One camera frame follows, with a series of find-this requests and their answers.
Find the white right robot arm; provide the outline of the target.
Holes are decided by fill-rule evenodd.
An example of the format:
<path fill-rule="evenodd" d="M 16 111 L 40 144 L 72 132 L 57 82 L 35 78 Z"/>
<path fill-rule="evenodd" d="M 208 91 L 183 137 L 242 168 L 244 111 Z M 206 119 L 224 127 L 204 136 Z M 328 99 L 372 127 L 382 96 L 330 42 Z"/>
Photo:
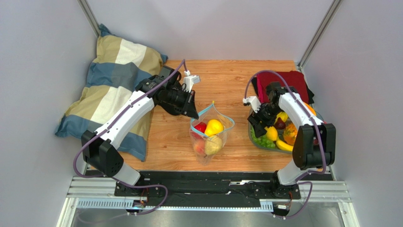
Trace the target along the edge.
<path fill-rule="evenodd" d="M 251 106 L 247 118 L 255 135 L 264 135 L 266 128 L 273 126 L 275 117 L 285 112 L 297 129 L 292 150 L 292 161 L 277 171 L 281 185 L 294 185 L 308 174 L 324 174 L 335 162 L 336 128 L 313 114 L 302 102 L 300 95 L 287 84 L 272 82 L 269 86 L 269 101 L 261 103 L 256 96 L 245 96 L 243 104 Z"/>

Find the yellow pear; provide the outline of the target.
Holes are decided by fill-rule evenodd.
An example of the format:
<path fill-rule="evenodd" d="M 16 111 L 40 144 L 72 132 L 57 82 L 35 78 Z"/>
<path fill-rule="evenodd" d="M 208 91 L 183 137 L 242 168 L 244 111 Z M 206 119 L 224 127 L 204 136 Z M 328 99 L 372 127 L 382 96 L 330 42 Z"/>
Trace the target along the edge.
<path fill-rule="evenodd" d="M 217 119 L 211 119 L 207 123 L 207 128 L 204 134 L 210 137 L 213 135 L 217 135 L 222 131 L 224 131 L 224 125 Z"/>

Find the beige bumpy fruit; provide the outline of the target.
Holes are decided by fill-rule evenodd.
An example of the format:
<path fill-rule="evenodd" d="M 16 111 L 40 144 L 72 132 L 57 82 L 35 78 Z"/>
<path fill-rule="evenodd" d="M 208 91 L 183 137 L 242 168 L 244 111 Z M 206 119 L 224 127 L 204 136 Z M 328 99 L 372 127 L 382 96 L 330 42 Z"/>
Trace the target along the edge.
<path fill-rule="evenodd" d="M 215 155 L 223 147 L 223 141 L 218 136 L 213 136 L 205 140 L 204 152 L 206 155 Z"/>

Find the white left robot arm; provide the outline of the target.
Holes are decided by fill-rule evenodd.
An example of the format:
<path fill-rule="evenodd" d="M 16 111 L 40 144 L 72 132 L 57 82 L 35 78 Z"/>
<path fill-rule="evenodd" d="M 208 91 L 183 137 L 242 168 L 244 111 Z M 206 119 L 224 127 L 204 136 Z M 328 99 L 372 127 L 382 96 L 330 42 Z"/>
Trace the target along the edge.
<path fill-rule="evenodd" d="M 108 177 L 125 171 L 136 174 L 136 170 L 124 164 L 118 148 L 143 116 L 159 105 L 170 115 L 199 118 L 193 86 L 201 79 L 189 70 L 184 71 L 182 81 L 180 78 L 178 69 L 164 66 L 159 74 L 143 79 L 110 120 L 94 132 L 87 130 L 82 134 L 80 152 L 83 160 Z"/>

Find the yellow lemon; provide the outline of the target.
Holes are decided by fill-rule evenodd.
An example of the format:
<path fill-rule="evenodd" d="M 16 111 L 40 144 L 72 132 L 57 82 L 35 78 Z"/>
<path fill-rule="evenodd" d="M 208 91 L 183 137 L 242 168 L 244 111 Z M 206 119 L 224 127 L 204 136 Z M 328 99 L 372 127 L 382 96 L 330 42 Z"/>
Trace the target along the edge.
<path fill-rule="evenodd" d="M 265 127 L 266 129 L 266 138 L 271 141 L 276 141 L 278 139 L 278 132 L 274 126 Z"/>

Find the red tomato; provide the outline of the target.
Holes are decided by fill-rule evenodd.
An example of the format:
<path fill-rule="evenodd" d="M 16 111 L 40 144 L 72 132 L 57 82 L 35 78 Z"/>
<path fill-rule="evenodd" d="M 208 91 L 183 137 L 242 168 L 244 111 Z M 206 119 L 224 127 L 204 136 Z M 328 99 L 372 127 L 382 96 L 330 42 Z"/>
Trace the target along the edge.
<path fill-rule="evenodd" d="M 195 128 L 197 131 L 201 132 L 201 133 L 205 133 L 206 128 L 207 128 L 207 124 L 204 123 L 204 122 L 200 122 L 200 123 L 198 123 L 197 125 L 195 125 L 194 128 Z"/>

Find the clear zip top bag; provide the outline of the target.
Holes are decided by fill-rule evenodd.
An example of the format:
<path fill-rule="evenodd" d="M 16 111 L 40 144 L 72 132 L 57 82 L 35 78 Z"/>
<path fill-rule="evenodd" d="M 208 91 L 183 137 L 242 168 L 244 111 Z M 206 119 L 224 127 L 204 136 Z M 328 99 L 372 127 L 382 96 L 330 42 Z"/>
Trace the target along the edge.
<path fill-rule="evenodd" d="M 190 120 L 189 135 L 197 161 L 206 166 L 224 148 L 235 121 L 220 113 L 214 101 L 198 115 Z"/>

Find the pink peach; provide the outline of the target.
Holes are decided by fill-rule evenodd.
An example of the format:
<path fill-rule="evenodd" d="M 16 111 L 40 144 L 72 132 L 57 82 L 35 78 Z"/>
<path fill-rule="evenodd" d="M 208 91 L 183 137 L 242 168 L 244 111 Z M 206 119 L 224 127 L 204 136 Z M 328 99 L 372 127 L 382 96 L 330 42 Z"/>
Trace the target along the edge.
<path fill-rule="evenodd" d="M 193 143 L 193 150 L 199 156 L 206 156 L 204 139 L 196 139 Z"/>

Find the green grape bunch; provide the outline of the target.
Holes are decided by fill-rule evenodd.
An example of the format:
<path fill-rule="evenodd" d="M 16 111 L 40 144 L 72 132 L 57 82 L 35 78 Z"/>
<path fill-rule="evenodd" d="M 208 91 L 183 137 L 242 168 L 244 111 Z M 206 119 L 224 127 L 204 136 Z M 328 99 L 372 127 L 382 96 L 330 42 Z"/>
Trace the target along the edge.
<path fill-rule="evenodd" d="M 263 135 L 261 137 L 256 137 L 254 134 L 252 134 L 252 140 L 254 143 L 256 143 L 257 145 L 259 145 L 261 147 L 268 148 L 268 149 L 276 148 L 275 142 L 267 139 L 267 137 L 265 135 Z"/>

